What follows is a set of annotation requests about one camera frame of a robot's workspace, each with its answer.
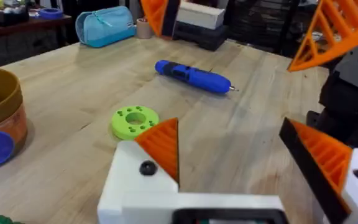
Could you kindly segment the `white orange left gripper left finger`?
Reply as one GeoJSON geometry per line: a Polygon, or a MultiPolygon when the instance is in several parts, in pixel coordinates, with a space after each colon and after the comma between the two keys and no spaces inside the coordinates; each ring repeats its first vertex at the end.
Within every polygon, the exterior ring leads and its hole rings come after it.
{"type": "Polygon", "coordinates": [[[124,223],[124,197],[144,192],[178,192],[178,119],[167,119],[133,140],[118,143],[97,206],[99,223],[124,223]]]}

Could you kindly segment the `white orange left gripper right finger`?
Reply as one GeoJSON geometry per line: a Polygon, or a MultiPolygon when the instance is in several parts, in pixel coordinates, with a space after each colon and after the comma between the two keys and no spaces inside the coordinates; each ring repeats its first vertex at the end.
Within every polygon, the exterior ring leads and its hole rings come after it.
{"type": "Polygon", "coordinates": [[[285,118],[280,139],[324,212],[325,223],[358,223],[358,147],[285,118]]]}

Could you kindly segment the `finger of the white orange right gripper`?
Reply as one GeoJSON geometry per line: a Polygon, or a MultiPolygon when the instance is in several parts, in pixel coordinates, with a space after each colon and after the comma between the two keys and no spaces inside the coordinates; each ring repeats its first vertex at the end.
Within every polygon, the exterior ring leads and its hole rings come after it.
{"type": "Polygon", "coordinates": [[[146,19],[157,37],[173,37],[180,0],[141,0],[146,19]]]}

